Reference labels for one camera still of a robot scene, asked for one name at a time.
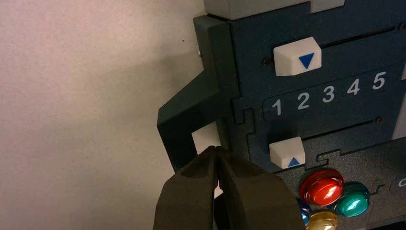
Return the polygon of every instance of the number 5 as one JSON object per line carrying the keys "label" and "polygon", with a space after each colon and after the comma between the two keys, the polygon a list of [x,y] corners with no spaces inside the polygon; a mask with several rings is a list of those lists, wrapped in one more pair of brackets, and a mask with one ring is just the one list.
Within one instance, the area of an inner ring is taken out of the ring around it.
{"label": "number 5", "polygon": [[383,76],[383,75],[385,75],[385,74],[386,74],[386,72],[382,72],[382,73],[378,73],[378,74],[375,76],[375,79],[373,80],[374,85],[372,86],[372,88],[373,88],[374,90],[378,90],[378,89],[380,89],[380,88],[383,87],[383,85],[385,84],[385,78],[380,78],[380,76]]}

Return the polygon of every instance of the glossy round button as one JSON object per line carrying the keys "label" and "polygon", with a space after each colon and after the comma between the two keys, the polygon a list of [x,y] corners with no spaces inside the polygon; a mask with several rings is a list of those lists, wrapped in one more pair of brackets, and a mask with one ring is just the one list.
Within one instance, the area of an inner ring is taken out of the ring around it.
{"label": "glossy round button", "polygon": [[367,187],[361,183],[352,183],[344,186],[342,196],[330,209],[345,217],[356,217],[367,210],[369,199]]}
{"label": "glossy round button", "polygon": [[344,179],[333,169],[318,171],[309,176],[299,189],[299,196],[308,204],[327,206],[336,202],[343,191]]}
{"label": "glossy round button", "polygon": [[317,212],[310,217],[306,230],[335,230],[337,223],[336,214],[330,211]]}
{"label": "glossy round button", "polygon": [[312,209],[308,204],[306,204],[306,202],[304,202],[301,199],[297,199],[297,203],[299,204],[300,214],[302,215],[303,223],[305,226],[307,226],[307,224],[309,223],[310,215],[312,214]]}

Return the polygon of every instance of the green button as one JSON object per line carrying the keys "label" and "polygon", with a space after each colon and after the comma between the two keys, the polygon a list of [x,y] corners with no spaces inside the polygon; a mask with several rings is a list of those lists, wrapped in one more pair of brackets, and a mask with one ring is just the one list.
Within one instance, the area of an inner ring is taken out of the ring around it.
{"label": "green button", "polygon": [[370,193],[363,184],[348,184],[344,186],[340,199],[330,208],[345,217],[355,217],[367,210],[369,198]]}
{"label": "green button", "polygon": [[368,200],[363,194],[350,193],[347,194],[337,204],[337,209],[340,214],[345,217],[354,217],[363,213],[368,208]]}

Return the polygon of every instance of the yellow button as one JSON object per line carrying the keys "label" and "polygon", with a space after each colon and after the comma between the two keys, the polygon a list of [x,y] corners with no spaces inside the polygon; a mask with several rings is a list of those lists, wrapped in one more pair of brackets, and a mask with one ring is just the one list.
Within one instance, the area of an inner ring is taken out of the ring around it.
{"label": "yellow button", "polygon": [[330,211],[314,213],[309,220],[307,230],[335,230],[337,227],[337,215]]}

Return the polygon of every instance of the gray top block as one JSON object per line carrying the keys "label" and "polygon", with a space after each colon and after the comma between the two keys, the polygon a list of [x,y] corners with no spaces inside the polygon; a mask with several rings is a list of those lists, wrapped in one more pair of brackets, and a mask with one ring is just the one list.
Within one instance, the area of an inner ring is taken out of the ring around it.
{"label": "gray top block", "polygon": [[345,0],[204,0],[204,5],[209,14],[235,20],[307,1],[315,13],[343,6]]}

